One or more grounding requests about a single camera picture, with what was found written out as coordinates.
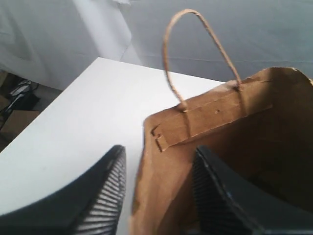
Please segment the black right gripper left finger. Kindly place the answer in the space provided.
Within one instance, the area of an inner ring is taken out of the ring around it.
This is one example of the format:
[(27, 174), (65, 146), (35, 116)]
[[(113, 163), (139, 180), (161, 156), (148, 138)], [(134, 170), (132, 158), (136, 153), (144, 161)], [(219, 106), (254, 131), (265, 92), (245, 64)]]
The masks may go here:
[(126, 150), (113, 146), (73, 182), (0, 217), (2, 235), (114, 235), (126, 192)]

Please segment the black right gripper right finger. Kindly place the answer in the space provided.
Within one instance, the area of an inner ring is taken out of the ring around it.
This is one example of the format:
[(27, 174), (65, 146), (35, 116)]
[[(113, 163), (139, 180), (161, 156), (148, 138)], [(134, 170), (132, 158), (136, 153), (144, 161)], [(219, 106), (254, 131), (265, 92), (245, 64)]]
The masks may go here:
[(192, 165), (192, 189), (202, 235), (311, 235), (313, 215), (245, 180), (207, 146)]

